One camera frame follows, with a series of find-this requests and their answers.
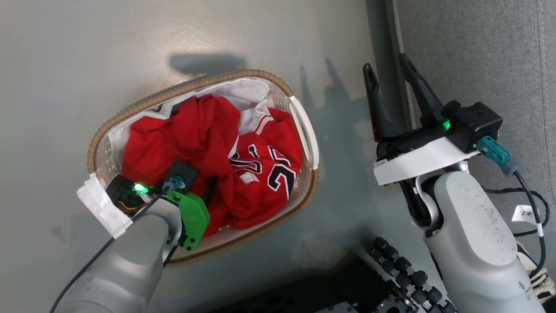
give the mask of black cable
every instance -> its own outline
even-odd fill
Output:
[[[485,192],[487,193],[491,193],[491,194],[505,194],[505,193],[513,193],[513,192],[525,192],[525,190],[523,188],[505,188],[505,189],[488,189],[485,188],[484,186],[483,190],[485,190]],[[541,224],[542,227],[546,227],[546,225],[548,225],[548,221],[550,220],[550,206],[548,205],[548,202],[546,201],[546,199],[544,199],[544,197],[542,195],[540,195],[538,192],[531,190],[531,194],[533,194],[535,197],[539,198],[543,204],[544,204],[544,208],[545,208],[545,217],[544,217],[544,221]],[[534,229],[532,231],[527,231],[527,232],[522,232],[522,233],[515,233],[513,234],[514,237],[523,237],[523,236],[527,236],[530,234],[536,234],[537,230]]]
[[[523,187],[523,190],[525,190],[525,193],[527,194],[527,198],[529,199],[529,202],[531,202],[531,207],[533,208],[533,215],[535,216],[535,223],[540,224],[539,212],[537,210],[537,205],[535,205],[535,199],[533,199],[533,194],[531,193],[531,190],[529,190],[529,187],[527,187],[527,184],[525,183],[523,177],[521,176],[521,174],[519,174],[518,171],[514,172],[514,176],[518,179],[519,183]],[[544,236],[542,236],[540,231],[539,231],[539,243],[540,243],[539,265],[537,265],[537,268],[529,275],[529,278],[533,278],[535,275],[537,275],[540,272],[547,258],[547,246],[544,243]]]
[[[166,191],[169,188],[170,187],[166,187],[165,190],[154,197],[152,201],[150,201],[146,206],[143,207],[141,211],[137,212],[137,214],[135,214],[135,216],[131,218],[131,221],[135,223],[139,218],[141,218],[144,213],[154,204],[154,202],[156,202],[158,199],[162,198],[162,196],[166,194]],[[54,313],[54,310],[56,309],[66,292],[70,289],[70,287],[77,281],[79,277],[81,277],[81,275],[83,275],[83,273],[85,273],[85,271],[91,266],[91,264],[93,264],[98,259],[98,257],[112,244],[112,242],[114,242],[114,240],[114,237],[110,238],[108,242],[97,252],[97,254],[95,254],[95,256],[93,256],[93,258],[89,262],[87,262],[87,264],[85,264],[85,266],[83,266],[83,268],[79,272],[77,272],[77,274],[69,281],[69,283],[58,296],[58,298],[56,298],[52,309],[50,309],[50,313]]]

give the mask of green bracket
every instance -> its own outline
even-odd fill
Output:
[[[180,209],[181,219],[185,226],[185,235],[187,236],[183,246],[188,251],[195,250],[210,222],[209,210],[207,210],[205,202],[190,192],[182,194],[173,191],[165,195],[164,198],[175,203]]]

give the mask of teal connector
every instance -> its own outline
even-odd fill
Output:
[[[520,165],[512,160],[511,153],[507,152],[491,136],[482,137],[477,144],[477,150],[486,158],[494,161],[507,177],[513,176],[514,172],[520,169]]]

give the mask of laundry basket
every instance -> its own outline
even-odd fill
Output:
[[[319,149],[311,122],[299,100],[293,95],[291,89],[284,81],[275,75],[259,70],[241,70],[177,85],[154,94],[128,107],[104,123],[91,141],[87,154],[88,171],[91,175],[95,175],[102,187],[105,188],[115,176],[121,173],[121,160],[118,159],[114,149],[122,149],[122,147],[111,146],[111,136],[114,136],[113,133],[120,124],[136,120],[139,114],[162,107],[162,104],[169,103],[170,101],[177,103],[177,100],[188,97],[189,94],[195,96],[196,92],[233,84],[235,81],[242,79],[257,80],[268,86],[268,95],[272,105],[276,109],[292,115],[304,154],[301,171],[296,179],[287,205],[272,218],[249,229],[224,228],[212,236],[203,238],[194,251],[178,248],[168,262],[167,267],[190,264],[240,246],[282,225],[307,207],[319,183]]]

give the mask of gray fabric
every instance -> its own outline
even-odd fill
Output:
[[[548,1],[394,0],[398,39],[429,85],[446,103],[487,104],[504,118],[499,142],[523,166],[531,189],[556,203],[556,3]],[[413,101],[417,126],[419,109]],[[485,158],[472,174],[488,188],[518,187]],[[522,194],[495,195],[511,220]],[[510,223],[517,231],[531,226]],[[556,230],[556,218],[547,228]]]

